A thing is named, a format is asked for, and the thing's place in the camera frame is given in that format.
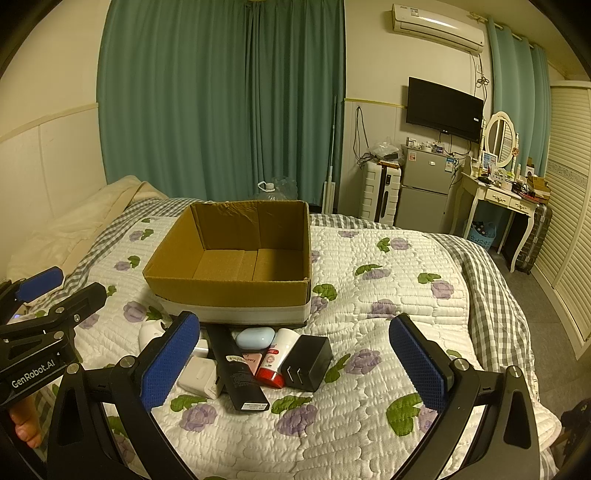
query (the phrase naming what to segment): quilted bedspread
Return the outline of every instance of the quilted bedspread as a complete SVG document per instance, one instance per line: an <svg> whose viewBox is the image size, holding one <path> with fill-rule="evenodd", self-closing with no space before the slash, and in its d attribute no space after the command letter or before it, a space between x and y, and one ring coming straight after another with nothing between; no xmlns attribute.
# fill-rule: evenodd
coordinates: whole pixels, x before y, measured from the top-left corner
<svg viewBox="0 0 591 480"><path fill-rule="evenodd" d="M137 221L90 269L87 281L102 283L109 297L76 329L86 369L139 354L141 323L167 318L142 269L174 221ZM272 408L243 414L227 395L205 399L175 385L152 411L200 479L390 479L436 415L423 406L389 345L389 320L399 312L450 357L481 369L469 335L466 283L437 241L413 231L325 226L312 227L311 241L314 293L310 320L300 330L330 339L334 359L320 388L264 388ZM145 474L115 408L106 409L125 459ZM536 400L534 411L544 450L559 424ZM473 412L443 475L461 464L481 414L482 407Z"/></svg>

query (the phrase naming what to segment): mini fridge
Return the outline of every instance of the mini fridge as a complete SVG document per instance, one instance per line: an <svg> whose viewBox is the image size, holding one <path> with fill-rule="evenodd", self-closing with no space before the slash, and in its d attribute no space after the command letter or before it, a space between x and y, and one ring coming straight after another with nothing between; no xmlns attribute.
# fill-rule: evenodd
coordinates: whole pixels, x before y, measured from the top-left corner
<svg viewBox="0 0 591 480"><path fill-rule="evenodd" d="M406 230L442 233L453 159L408 147L402 147L402 153L404 165L394 225Z"/></svg>

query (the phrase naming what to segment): open cardboard box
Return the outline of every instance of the open cardboard box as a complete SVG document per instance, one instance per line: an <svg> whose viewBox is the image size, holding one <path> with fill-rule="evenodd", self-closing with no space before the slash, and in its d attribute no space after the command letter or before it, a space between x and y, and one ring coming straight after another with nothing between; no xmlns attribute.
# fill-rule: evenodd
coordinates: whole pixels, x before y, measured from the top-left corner
<svg viewBox="0 0 591 480"><path fill-rule="evenodd" d="M310 224L305 202L194 203L144 268L170 314L201 322L305 325Z"/></svg>

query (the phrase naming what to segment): teal curtain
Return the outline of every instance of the teal curtain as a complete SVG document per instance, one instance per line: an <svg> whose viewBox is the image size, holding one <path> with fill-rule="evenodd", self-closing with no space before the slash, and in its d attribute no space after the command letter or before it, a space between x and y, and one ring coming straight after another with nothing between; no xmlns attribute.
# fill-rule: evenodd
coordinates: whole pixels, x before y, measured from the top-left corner
<svg viewBox="0 0 591 480"><path fill-rule="evenodd" d="M342 1L250 2L252 159L259 179L297 180L300 197L322 202L333 124L333 97L343 99ZM337 103L335 168L340 177L342 106Z"/></svg>
<svg viewBox="0 0 591 480"><path fill-rule="evenodd" d="M495 27L488 19L493 70L493 111L506 112L519 133L517 161L531 157L537 175L545 173L550 137L550 77L545 51L530 48L527 38L519 40L511 29Z"/></svg>
<svg viewBox="0 0 591 480"><path fill-rule="evenodd" d="M113 0L99 56L109 182L169 196L252 197L273 176L319 203L344 90L342 0Z"/></svg>

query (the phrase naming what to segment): blue basket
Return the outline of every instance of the blue basket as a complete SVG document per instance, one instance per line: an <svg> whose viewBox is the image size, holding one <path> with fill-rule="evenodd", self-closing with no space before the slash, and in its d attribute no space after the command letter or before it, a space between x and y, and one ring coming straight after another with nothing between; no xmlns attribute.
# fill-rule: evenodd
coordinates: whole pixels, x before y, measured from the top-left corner
<svg viewBox="0 0 591 480"><path fill-rule="evenodd" d="M496 226L492 222L485 224L486 236L479 234L474 228L474 224L470 227L470 233L468 234L468 240L474 242L476 245L480 245L485 250L488 250L496 237Z"/></svg>

